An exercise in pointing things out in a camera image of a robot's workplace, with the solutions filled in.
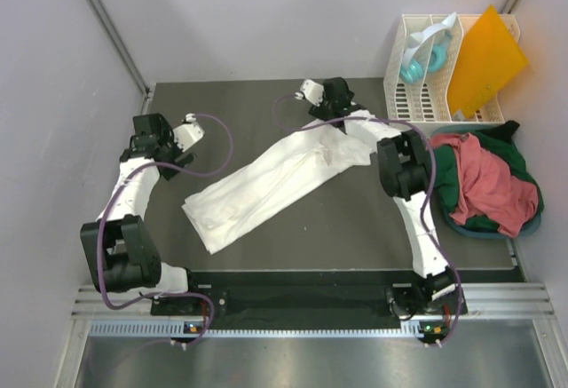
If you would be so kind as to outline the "white printed t shirt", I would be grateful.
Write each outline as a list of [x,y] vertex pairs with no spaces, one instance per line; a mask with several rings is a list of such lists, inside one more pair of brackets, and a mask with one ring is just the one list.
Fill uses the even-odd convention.
[[214,255],[353,166],[371,148],[314,121],[277,141],[252,163],[185,199],[182,209]]

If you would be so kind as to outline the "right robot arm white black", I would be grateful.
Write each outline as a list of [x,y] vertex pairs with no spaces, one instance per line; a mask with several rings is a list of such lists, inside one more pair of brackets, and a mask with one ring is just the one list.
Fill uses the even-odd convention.
[[417,280],[408,288],[388,294],[391,313],[409,320],[418,313],[434,313],[456,289],[455,274],[440,251],[431,218],[430,197],[436,175],[433,152],[423,135],[412,127],[405,131],[379,119],[353,101],[354,93],[341,77],[323,83],[305,80],[296,96],[311,104],[309,114],[360,140],[376,153],[379,181],[403,218]]

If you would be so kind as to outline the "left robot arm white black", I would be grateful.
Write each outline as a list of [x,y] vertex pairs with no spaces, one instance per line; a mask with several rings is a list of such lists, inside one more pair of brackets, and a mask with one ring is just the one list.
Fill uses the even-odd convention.
[[119,160],[119,177],[106,207],[85,223],[80,240],[95,289],[114,311],[149,297],[170,295],[181,313],[195,312],[201,292],[190,272],[164,263],[145,224],[154,187],[194,160],[190,148],[204,136],[196,115],[172,127],[158,113],[133,118],[134,134]]

